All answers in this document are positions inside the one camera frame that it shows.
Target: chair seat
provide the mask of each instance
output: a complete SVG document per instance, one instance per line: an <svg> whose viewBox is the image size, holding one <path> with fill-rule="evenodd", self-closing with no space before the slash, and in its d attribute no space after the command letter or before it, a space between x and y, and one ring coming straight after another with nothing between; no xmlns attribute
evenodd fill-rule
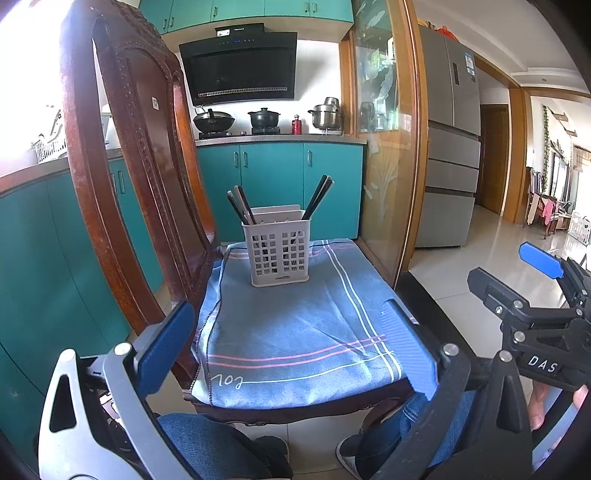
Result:
<svg viewBox="0 0 591 480"><path fill-rule="evenodd" d="M304 283L256 288L244 243L214 266L193 353L191 394L221 408L321 404L404 376L380 325L396 295L351 240L311 243Z"/></svg>

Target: teal cabinet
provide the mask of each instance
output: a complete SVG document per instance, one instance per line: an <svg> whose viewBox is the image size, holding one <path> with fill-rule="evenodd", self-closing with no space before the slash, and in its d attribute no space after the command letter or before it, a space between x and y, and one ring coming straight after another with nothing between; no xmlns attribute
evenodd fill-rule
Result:
<svg viewBox="0 0 591 480"><path fill-rule="evenodd" d="M174 0L168 20L168 32L208 23L213 0Z"/></svg>
<svg viewBox="0 0 591 480"><path fill-rule="evenodd" d="M242 224L226 197L228 190L241 184L240 146L199 148L197 161L216 221L217 237L222 242L243 241Z"/></svg>
<svg viewBox="0 0 591 480"><path fill-rule="evenodd" d="M0 199L0 343L41 392L58 356L106 353L109 345L72 279L46 181Z"/></svg>
<svg viewBox="0 0 591 480"><path fill-rule="evenodd" d="M263 17L265 0L213 0L212 22L231 18Z"/></svg>
<svg viewBox="0 0 591 480"><path fill-rule="evenodd" d="M96 258L70 173L47 180L53 222L72 279L109 348L123 342L131 328Z"/></svg>
<svg viewBox="0 0 591 480"><path fill-rule="evenodd" d="M35 471L34 438L39 433L44 402L45 397L0 345L0 430L18 456Z"/></svg>
<svg viewBox="0 0 591 480"><path fill-rule="evenodd" d="M348 0L313 0L310 16L353 23L353 6Z"/></svg>
<svg viewBox="0 0 591 480"><path fill-rule="evenodd" d="M304 202L308 204L322 175L335 181L312 216L311 240L357 238L361 207L363 146L304 144Z"/></svg>
<svg viewBox="0 0 591 480"><path fill-rule="evenodd" d="M309 17L309 1L265 0L266 17Z"/></svg>
<svg viewBox="0 0 591 480"><path fill-rule="evenodd" d="M148 227L144 221L144 215L139 207L138 199L134 193L134 186L129 178L125 160L109 162L109 169L115 184L119 210L125 222L129 239L142 267L144 277L152 291L158 290L164 281L164 274L158 263L158 257L148 233Z"/></svg>
<svg viewBox="0 0 591 480"><path fill-rule="evenodd" d="M141 0L139 10L144 14L146 20L156 27L159 33L166 33L172 6L172 0Z"/></svg>
<svg viewBox="0 0 591 480"><path fill-rule="evenodd" d="M301 143L243 144L240 151L242 188L251 207L303 204Z"/></svg>

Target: doorway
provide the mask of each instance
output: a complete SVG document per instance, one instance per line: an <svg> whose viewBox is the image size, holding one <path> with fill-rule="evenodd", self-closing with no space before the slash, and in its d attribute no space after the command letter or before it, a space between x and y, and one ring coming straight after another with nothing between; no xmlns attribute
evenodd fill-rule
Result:
<svg viewBox="0 0 591 480"><path fill-rule="evenodd" d="M509 167L509 105L481 105L480 122L476 204L500 215Z"/></svg>

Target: jeans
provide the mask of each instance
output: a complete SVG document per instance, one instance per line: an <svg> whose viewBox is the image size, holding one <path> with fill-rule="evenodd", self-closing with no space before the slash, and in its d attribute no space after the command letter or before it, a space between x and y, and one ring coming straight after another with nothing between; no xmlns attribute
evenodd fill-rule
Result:
<svg viewBox="0 0 591 480"><path fill-rule="evenodd" d="M456 415L453 417L452 423L429 466L436 465L451 457L464 430L474 397L474 391L464 392L462 395ZM355 466L363 480L371 478L378 468L382 466L409 432L413 423L417 421L421 410L426 404L425 395L415 394L404 404L403 408L363 436L358 453L355 456Z"/></svg>
<svg viewBox="0 0 591 480"><path fill-rule="evenodd" d="M291 478L282 452L265 437L251 440L205 415L171 413L158 419L177 450L203 480Z"/></svg>

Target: person's hand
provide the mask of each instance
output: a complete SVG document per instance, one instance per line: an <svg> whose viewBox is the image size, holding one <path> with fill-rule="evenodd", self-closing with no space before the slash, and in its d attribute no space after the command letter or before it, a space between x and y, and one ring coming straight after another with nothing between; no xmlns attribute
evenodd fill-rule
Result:
<svg viewBox="0 0 591 480"><path fill-rule="evenodd" d="M544 400L548 396L550 387L546 384L534 381L534 391L531 393L530 403L527 406L530 414L530 425L532 430L539 429L544 423ZM589 389L583 385L573 394L573 403L577 409L581 408Z"/></svg>

